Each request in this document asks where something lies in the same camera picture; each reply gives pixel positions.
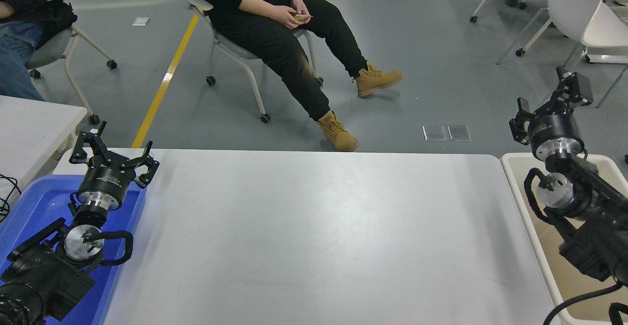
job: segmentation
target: tan boot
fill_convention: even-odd
[[[316,122],[334,148],[340,152],[353,152],[360,143],[345,130],[345,126],[336,119],[333,111],[328,111],[324,117]]]
[[[377,67],[371,66],[368,60],[366,65],[366,69],[360,70],[360,76],[354,78],[357,84],[357,95],[360,98],[373,94],[375,90],[390,88],[403,79],[403,74],[399,70],[381,72],[377,70]]]

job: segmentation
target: hand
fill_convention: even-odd
[[[288,29],[294,29],[302,23],[294,19],[296,10],[288,6],[273,6],[270,18],[285,25]]]
[[[303,0],[292,0],[292,8],[296,10],[296,13],[299,14],[307,14],[308,16],[310,16],[310,12],[308,11],[308,8],[305,7],[305,3],[303,3]],[[309,22],[311,18],[306,18],[303,21],[301,21],[302,25],[305,25],[305,23]]]
[[[0,2],[0,19],[9,18],[15,10],[6,2]]]

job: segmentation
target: white tabletop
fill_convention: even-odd
[[[494,157],[153,157],[105,325],[534,325],[552,309]]]
[[[0,173],[24,189],[86,114],[81,107],[0,95]],[[0,180],[0,197],[9,187]]]

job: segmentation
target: gray floor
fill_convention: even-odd
[[[549,29],[522,58],[495,61],[545,0],[528,0],[525,10],[489,0],[477,24],[469,16],[481,0],[329,0],[343,11],[365,57],[382,68],[401,69],[405,79],[369,99],[355,85],[325,43],[314,38],[323,89],[332,109],[361,141],[361,152],[504,153],[529,151],[512,141],[508,121],[516,98],[540,104],[557,80],[574,42]],[[183,0],[72,0],[78,23],[103,45],[119,67],[83,43],[72,71],[101,119],[108,121],[105,142],[131,146],[144,116],[191,19]],[[150,17],[132,27],[136,17]],[[251,62],[262,98],[273,119],[259,113],[245,73],[222,54],[215,56],[218,84],[208,87],[205,59],[207,30],[199,23],[179,63],[147,139],[158,148],[330,151],[316,124],[290,96],[280,79],[262,63]],[[621,65],[583,64],[599,99]],[[41,70],[36,86],[49,101],[78,105],[63,73],[63,61]],[[624,175],[628,165],[622,81],[600,109],[580,108],[576,119],[589,153],[615,160]],[[471,142],[426,141],[423,125],[467,125]],[[81,125],[86,129],[87,122]]]

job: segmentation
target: black pants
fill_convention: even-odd
[[[273,5],[290,6],[290,0],[265,0]],[[303,0],[312,15],[300,28],[320,38],[341,61],[350,76],[366,68],[366,61],[355,38],[336,6],[325,0]],[[321,92],[308,64],[305,51],[290,29],[273,19],[242,10],[210,12],[215,29],[236,45],[262,59],[281,77],[290,94],[317,121],[329,111],[329,99]]]

